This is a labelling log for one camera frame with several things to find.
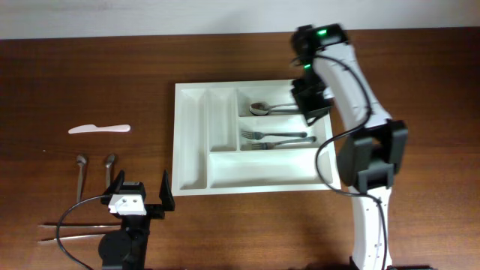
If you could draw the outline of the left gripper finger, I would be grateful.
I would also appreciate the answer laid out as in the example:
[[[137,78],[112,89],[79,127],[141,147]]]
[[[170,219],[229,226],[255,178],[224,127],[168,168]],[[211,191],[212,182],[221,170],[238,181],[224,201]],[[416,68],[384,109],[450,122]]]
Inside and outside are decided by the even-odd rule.
[[[165,169],[160,183],[159,198],[161,205],[165,212],[173,212],[176,208],[176,203],[170,187],[170,177],[168,171]]]
[[[119,194],[123,183],[125,182],[125,171],[121,170],[113,183],[106,189],[106,195]]]

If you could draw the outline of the metal tablespoon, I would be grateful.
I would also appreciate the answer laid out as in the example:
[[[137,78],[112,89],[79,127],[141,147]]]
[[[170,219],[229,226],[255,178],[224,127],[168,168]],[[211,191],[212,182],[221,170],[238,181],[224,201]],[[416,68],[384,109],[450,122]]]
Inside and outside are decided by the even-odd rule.
[[[300,111],[297,109],[249,109],[250,113],[254,116],[275,116],[275,115],[294,115],[299,114]]]
[[[249,111],[254,115],[268,115],[271,112],[289,112],[297,109],[298,107],[294,103],[270,105],[266,102],[256,102],[249,106]]]

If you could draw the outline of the metal fork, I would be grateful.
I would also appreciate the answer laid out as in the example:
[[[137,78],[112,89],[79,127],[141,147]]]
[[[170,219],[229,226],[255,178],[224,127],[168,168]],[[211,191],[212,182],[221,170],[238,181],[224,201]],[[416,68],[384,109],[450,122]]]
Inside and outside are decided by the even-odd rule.
[[[240,130],[240,135],[249,140],[261,140],[265,137],[295,137],[305,138],[306,132],[289,132],[289,133],[263,133],[258,131]]]
[[[317,138],[315,136],[309,136],[299,139],[288,139],[279,142],[258,142],[250,145],[252,150],[271,150],[275,149],[277,146],[282,145],[292,145],[292,144],[302,144],[302,143],[315,143]]]

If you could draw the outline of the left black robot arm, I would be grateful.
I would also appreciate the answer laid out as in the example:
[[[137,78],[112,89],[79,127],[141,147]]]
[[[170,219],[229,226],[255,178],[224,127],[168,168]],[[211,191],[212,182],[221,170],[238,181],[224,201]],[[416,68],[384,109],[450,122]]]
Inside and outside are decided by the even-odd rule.
[[[126,181],[125,172],[103,192],[100,202],[121,220],[120,228],[100,240],[98,253],[102,269],[144,269],[152,220],[163,220],[176,204],[170,188],[169,173],[163,172],[159,190],[160,204],[148,204],[146,188],[140,181]]]

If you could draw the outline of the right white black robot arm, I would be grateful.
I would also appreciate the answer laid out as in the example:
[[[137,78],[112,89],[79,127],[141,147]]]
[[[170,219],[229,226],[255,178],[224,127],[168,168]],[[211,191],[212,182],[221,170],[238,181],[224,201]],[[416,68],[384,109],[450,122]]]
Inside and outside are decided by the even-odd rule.
[[[336,161],[347,189],[330,189],[352,200],[355,239],[349,266],[392,269],[389,199],[404,156],[407,126],[393,120],[376,99],[341,25],[300,26],[290,42],[293,61],[304,71],[292,81],[292,97],[307,125],[337,107],[345,128],[323,142],[315,157],[336,140],[345,140]]]

